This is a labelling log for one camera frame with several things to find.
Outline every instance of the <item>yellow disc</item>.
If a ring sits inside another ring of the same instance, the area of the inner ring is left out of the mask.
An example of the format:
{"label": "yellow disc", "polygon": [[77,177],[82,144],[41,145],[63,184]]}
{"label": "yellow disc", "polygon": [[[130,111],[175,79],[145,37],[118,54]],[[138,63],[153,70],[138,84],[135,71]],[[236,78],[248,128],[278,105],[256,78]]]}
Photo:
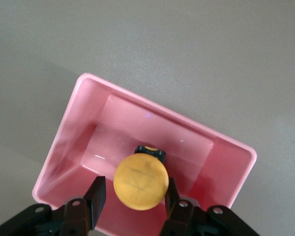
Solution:
{"label": "yellow disc", "polygon": [[120,201],[135,210],[158,205],[168,189],[169,178],[164,165],[144,153],[128,156],[118,165],[114,189]]}

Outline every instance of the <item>gray surface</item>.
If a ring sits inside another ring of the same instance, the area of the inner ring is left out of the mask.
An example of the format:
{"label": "gray surface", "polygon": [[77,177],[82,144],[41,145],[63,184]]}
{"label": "gray surface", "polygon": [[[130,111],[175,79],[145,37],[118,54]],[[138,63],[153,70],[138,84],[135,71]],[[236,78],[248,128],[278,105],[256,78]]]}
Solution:
{"label": "gray surface", "polygon": [[34,203],[84,72],[254,147],[232,209],[295,235],[295,1],[0,0],[0,223]]}

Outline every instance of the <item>pink plastic bin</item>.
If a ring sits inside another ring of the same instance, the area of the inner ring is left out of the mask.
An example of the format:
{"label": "pink plastic bin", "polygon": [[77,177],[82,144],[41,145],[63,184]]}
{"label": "pink plastic bin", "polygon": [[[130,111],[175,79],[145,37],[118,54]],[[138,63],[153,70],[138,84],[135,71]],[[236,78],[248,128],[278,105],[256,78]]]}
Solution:
{"label": "pink plastic bin", "polygon": [[91,74],[77,81],[33,197],[56,209],[106,176],[107,200],[96,229],[118,236],[158,235],[164,203],[147,211],[124,206],[114,172],[138,145],[166,151],[165,167],[182,196],[202,209],[231,207],[257,155],[249,146]]}

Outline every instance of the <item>black object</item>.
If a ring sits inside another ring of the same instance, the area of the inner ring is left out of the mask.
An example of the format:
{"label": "black object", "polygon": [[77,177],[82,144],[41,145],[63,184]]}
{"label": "black object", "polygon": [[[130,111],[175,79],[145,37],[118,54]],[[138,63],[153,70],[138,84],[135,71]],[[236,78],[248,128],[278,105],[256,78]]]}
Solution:
{"label": "black object", "polygon": [[151,156],[156,157],[158,160],[160,160],[163,164],[165,163],[165,152],[162,150],[150,150],[149,148],[146,148],[145,146],[138,146],[137,149],[134,151],[134,153],[145,153],[149,154]]}
{"label": "black object", "polygon": [[259,236],[225,206],[212,206],[207,212],[180,199],[170,178],[165,196],[167,220],[160,236]]}
{"label": "black object", "polygon": [[[0,236],[87,236],[104,207],[105,184],[105,177],[97,177],[83,198],[54,211],[49,205],[32,205],[0,225]],[[212,206],[205,212],[191,201],[180,198],[171,177],[160,236],[259,236],[227,207]]]}
{"label": "black object", "polygon": [[83,198],[52,211],[46,204],[32,205],[0,225],[0,236],[87,236],[106,201],[106,179],[97,177]]}

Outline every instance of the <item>screw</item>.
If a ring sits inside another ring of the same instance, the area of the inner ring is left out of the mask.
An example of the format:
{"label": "screw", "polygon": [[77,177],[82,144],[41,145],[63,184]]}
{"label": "screw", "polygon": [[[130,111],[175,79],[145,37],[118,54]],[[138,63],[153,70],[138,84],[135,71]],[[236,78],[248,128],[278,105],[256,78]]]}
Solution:
{"label": "screw", "polygon": [[218,215],[223,214],[223,210],[219,207],[213,208],[213,212]]}
{"label": "screw", "polygon": [[43,210],[44,210],[44,207],[40,206],[40,207],[38,207],[38,208],[35,209],[35,212],[36,212],[36,213],[40,213],[40,212],[42,212]]}
{"label": "screw", "polygon": [[181,207],[187,207],[188,206],[188,202],[186,202],[186,201],[180,201],[179,202],[179,206],[181,206]]}
{"label": "screw", "polygon": [[78,206],[80,203],[81,203],[81,202],[80,202],[79,200],[76,200],[76,201],[74,201],[74,202],[72,203],[72,205],[73,205],[74,207],[76,207],[76,206]]}

